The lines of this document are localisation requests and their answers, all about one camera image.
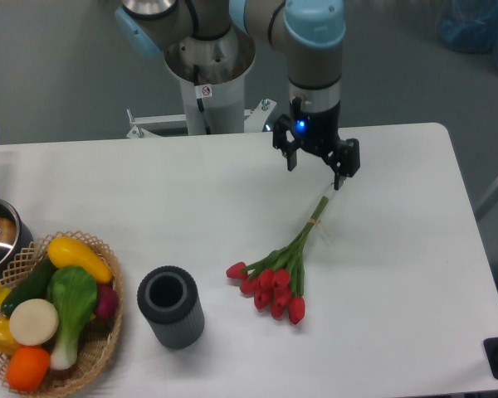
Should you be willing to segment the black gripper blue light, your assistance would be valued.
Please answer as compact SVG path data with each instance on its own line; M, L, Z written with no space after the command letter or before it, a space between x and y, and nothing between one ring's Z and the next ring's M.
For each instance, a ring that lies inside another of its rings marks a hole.
M340 103L321 112L305 111L304 105L300 97L290 102L290 113L273 125L272 146L286 157L289 172L297 165L298 148L322 158L334 172L334 189L339 190L360 168L359 140L340 139Z

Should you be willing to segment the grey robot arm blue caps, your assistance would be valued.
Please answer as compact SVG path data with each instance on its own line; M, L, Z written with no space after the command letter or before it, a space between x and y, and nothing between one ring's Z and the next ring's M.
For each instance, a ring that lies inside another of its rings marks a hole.
M115 20L147 56L161 55L178 79L191 135L245 130L245 78L256 41L286 59L289 111L272 125L272 145L296 165L303 150L334 173L334 187L360 166L359 142L339 136L341 1L123 1Z

